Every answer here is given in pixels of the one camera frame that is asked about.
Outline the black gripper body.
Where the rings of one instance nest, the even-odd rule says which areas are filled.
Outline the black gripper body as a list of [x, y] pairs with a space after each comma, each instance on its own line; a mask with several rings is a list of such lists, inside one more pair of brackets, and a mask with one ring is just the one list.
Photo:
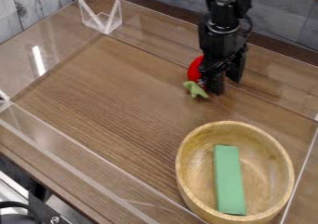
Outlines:
[[210, 13], [204, 15], [198, 29], [200, 46], [204, 52], [201, 66], [217, 67], [226, 73], [232, 58], [241, 50], [248, 53], [250, 31], [240, 31], [240, 19], [237, 17], [229, 21], [217, 21]]

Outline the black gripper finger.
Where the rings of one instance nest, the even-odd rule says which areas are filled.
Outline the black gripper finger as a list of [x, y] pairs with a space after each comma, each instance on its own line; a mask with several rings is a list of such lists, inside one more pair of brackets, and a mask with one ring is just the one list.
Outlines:
[[200, 67], [202, 74], [204, 88], [209, 93], [222, 95], [225, 92], [224, 70], [217, 67]]
[[236, 83], [241, 81], [246, 64], [246, 51], [241, 50], [229, 62], [226, 76]]

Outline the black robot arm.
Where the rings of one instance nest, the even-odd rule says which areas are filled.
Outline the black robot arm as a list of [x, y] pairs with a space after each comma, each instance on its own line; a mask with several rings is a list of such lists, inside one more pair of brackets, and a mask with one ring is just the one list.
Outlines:
[[204, 54], [188, 69], [188, 80], [206, 93], [222, 95], [225, 78], [240, 83], [245, 71], [249, 37], [254, 27], [248, 15], [253, 0], [205, 0], [200, 46]]

